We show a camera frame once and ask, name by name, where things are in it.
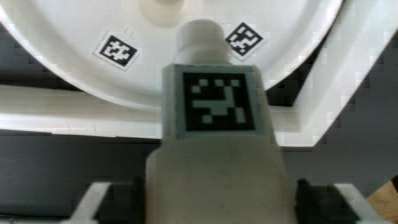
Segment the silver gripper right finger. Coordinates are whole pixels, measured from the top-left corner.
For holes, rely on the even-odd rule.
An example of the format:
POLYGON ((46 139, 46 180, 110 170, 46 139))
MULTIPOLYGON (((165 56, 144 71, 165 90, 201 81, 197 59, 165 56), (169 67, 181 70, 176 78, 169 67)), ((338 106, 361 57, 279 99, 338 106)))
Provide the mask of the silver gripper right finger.
POLYGON ((313 185, 301 179, 295 214, 299 224, 386 224, 352 184, 313 185))

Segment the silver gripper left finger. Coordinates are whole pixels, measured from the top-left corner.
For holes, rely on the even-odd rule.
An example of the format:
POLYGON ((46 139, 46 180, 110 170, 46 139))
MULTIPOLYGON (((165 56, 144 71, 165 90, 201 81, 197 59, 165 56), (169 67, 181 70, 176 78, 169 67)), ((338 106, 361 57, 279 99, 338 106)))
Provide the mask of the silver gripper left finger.
POLYGON ((144 183, 93 182, 61 224, 144 224, 144 183))

